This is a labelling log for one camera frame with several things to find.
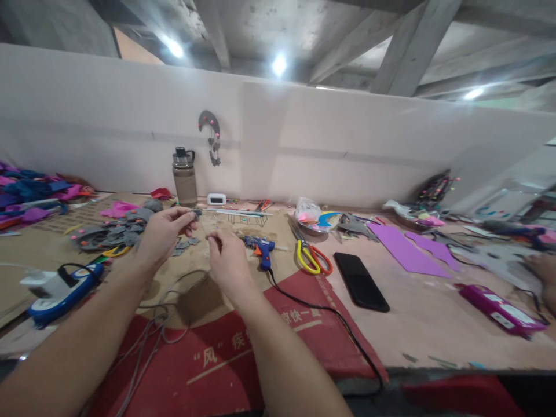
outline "crescent moon decoration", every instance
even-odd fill
[[[220,149],[220,125],[218,124],[216,116],[208,110],[203,110],[199,116],[199,131],[203,130],[204,125],[210,126],[210,138],[208,138],[208,144],[210,145],[210,151],[208,152],[210,161],[213,163],[213,166],[219,166],[220,156],[218,150]]]

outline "purple package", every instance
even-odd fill
[[[547,327],[484,286],[464,284],[456,286],[460,288],[459,294],[463,298],[497,322],[509,334],[528,339],[534,332]]]

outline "wire rack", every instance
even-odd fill
[[[228,214],[228,221],[231,224],[247,224],[247,225],[256,225],[263,227],[266,223],[266,216],[260,217],[251,217],[251,216],[241,216],[241,215],[234,215]]]

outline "black phone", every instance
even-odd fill
[[[336,252],[334,259],[356,305],[382,313],[390,311],[390,306],[359,257]]]

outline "yellow scissors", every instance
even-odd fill
[[[120,245],[120,246],[116,246],[113,249],[104,251],[103,256],[106,256],[107,258],[115,258],[125,253],[128,253],[130,250],[131,250],[131,246]]]
[[[289,223],[291,231],[297,238],[297,258],[299,259],[299,263],[303,266],[304,270],[313,275],[318,275],[321,272],[325,275],[332,273],[332,264],[330,263],[328,258],[315,246],[310,245],[305,241],[305,238],[303,238],[303,235],[301,234],[299,228],[294,223],[294,220],[291,217],[289,219]],[[301,251],[303,251],[303,254],[307,258],[307,260],[314,266],[314,268],[311,268],[309,265],[307,265],[307,263],[303,259],[303,256],[301,255]],[[320,264],[317,255],[326,261],[328,269],[324,269],[324,267]]]

